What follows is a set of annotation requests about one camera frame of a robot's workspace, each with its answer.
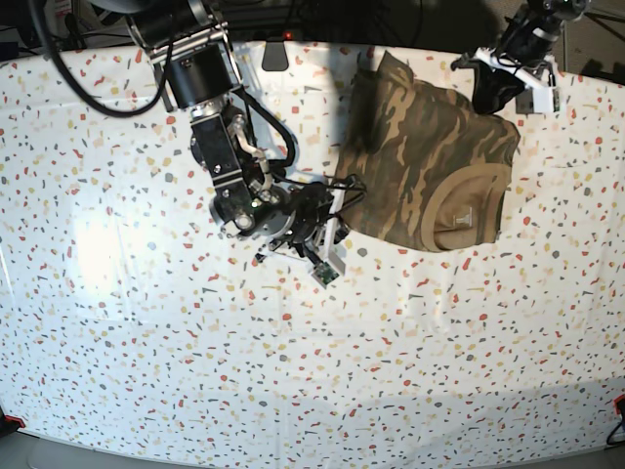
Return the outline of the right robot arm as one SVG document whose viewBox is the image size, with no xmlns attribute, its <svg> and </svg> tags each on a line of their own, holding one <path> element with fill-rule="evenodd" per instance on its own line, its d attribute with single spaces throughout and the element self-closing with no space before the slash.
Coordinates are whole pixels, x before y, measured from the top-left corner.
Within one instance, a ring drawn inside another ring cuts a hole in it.
<svg viewBox="0 0 625 469">
<path fill-rule="evenodd" d="M 132 40 L 148 56 L 158 87 L 152 100 L 133 110 L 106 107 L 90 95 L 63 62 L 41 1 L 28 10 L 41 44 L 69 88 L 102 115 L 131 118 L 158 103 L 187 112 L 190 150 L 211 177 L 210 211 L 228 237 L 261 236 L 257 262 L 280 257 L 309 266 L 325 288 L 346 272 L 335 252 L 349 229 L 343 212 L 360 202 L 364 183 L 287 178 L 297 144 L 287 127 L 244 88 L 227 23 L 206 1 L 100 1 L 124 17 Z"/>
</svg>

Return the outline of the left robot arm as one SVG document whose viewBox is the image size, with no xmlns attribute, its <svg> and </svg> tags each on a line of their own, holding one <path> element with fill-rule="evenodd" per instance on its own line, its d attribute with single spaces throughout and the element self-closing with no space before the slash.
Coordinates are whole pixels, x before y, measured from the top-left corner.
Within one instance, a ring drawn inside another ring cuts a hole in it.
<svg viewBox="0 0 625 469">
<path fill-rule="evenodd" d="M 465 53 L 451 68 L 475 74 L 472 104 L 478 114 L 494 114 L 510 101 L 518 114 L 546 114 L 561 108 L 554 44 L 568 21 L 578 21 L 590 9 L 587 0 L 526 1 L 498 42 Z"/>
</svg>

